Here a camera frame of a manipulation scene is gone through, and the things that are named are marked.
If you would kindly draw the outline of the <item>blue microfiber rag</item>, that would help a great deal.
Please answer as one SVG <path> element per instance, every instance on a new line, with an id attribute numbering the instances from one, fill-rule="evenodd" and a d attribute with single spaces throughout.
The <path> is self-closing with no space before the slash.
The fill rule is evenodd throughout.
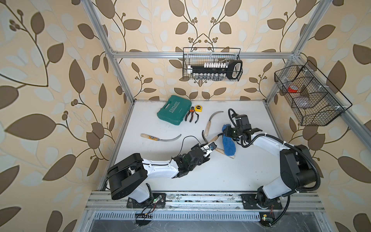
<path id="1" fill-rule="evenodd" d="M 234 141 L 232 140 L 232 138 L 227 137 L 226 135 L 223 135 L 222 142 L 223 142 L 225 155 L 230 158 L 234 158 L 235 152 L 236 152 L 236 145 Z"/>

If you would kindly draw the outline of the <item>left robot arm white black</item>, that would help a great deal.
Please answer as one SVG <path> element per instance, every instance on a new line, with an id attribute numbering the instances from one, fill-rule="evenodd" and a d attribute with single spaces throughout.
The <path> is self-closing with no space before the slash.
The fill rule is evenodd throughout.
<path id="1" fill-rule="evenodd" d="M 217 148 L 214 142 L 195 145 L 183 155 L 178 155 L 168 161 L 146 160 L 139 153 L 134 153 L 107 171 L 112 200 L 129 196 L 138 203 L 152 198 L 149 185 L 143 185 L 151 178 L 181 178 L 193 171 L 195 167 L 210 160 L 209 156 Z"/>

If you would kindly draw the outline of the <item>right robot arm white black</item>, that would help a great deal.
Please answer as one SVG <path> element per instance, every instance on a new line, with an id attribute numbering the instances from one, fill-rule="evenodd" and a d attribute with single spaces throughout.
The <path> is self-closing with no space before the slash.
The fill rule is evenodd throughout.
<path id="1" fill-rule="evenodd" d="M 280 176 L 257 190 L 258 205 L 263 206 L 279 197 L 297 192 L 319 189 L 319 169 L 306 146 L 291 145 L 273 135 L 263 133 L 259 128 L 252 128 L 247 115 L 239 115 L 231 108 L 228 110 L 228 116 L 232 124 L 223 129 L 226 137 L 243 148 L 260 147 L 279 158 Z"/>

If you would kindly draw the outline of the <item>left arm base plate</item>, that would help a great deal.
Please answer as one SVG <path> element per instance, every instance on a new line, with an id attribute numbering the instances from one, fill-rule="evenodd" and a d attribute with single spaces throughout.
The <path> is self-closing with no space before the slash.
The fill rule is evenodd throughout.
<path id="1" fill-rule="evenodd" d="M 166 196 L 166 193 L 153 193 L 149 199 L 142 203 L 138 203 L 136 200 L 128 198 L 127 208 L 144 209 L 155 205 L 158 208 L 164 208 L 166 204 Z"/>

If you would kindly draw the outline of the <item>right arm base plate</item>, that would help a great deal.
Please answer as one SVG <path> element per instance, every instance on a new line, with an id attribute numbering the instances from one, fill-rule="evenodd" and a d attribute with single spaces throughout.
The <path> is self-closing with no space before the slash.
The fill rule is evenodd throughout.
<path id="1" fill-rule="evenodd" d="M 268 199 L 256 193 L 241 194 L 243 208 L 246 210 L 281 210 L 283 209 L 279 198 Z"/>

